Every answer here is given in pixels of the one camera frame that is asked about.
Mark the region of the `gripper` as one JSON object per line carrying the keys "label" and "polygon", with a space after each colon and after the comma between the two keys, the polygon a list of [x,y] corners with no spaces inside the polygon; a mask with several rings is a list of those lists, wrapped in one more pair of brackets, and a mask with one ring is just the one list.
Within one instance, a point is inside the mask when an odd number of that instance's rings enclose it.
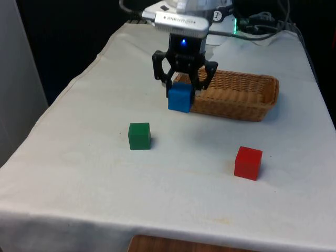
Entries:
{"label": "gripper", "polygon": [[[170,69],[164,72],[162,62],[168,60]],[[154,78],[165,84],[166,97],[169,97],[169,90],[172,88],[172,77],[175,72],[188,73],[192,95],[191,104],[195,99],[196,91],[206,90],[212,81],[218,67],[215,61],[205,59],[205,38],[187,37],[183,35],[170,34],[169,48],[166,52],[157,50],[152,55]],[[204,67],[206,77],[199,79],[198,71]]]}

